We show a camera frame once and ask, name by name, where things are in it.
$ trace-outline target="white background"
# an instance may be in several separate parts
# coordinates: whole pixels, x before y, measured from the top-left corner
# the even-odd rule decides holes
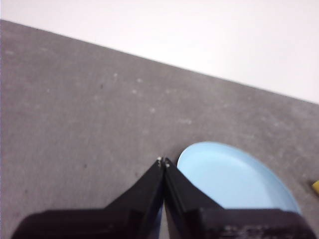
[[[318,0],[2,0],[1,18],[319,103]]]

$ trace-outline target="yellow object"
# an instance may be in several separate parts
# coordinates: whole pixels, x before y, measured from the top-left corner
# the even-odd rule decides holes
[[[319,181],[316,181],[313,184],[313,189],[319,194]]]

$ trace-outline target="white wall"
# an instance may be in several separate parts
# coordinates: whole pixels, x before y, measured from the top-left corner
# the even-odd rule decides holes
[[[2,19],[319,103],[318,0],[2,0]]]

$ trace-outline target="gray tabletop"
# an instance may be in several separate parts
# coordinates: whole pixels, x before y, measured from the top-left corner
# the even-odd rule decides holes
[[[274,170],[319,235],[318,105],[7,21],[1,60],[1,238],[31,213],[104,207],[205,140]]]

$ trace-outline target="plate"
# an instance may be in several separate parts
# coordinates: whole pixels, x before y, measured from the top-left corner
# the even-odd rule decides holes
[[[283,182],[253,156],[217,142],[199,142],[180,155],[178,169],[226,209],[282,209],[301,213]]]

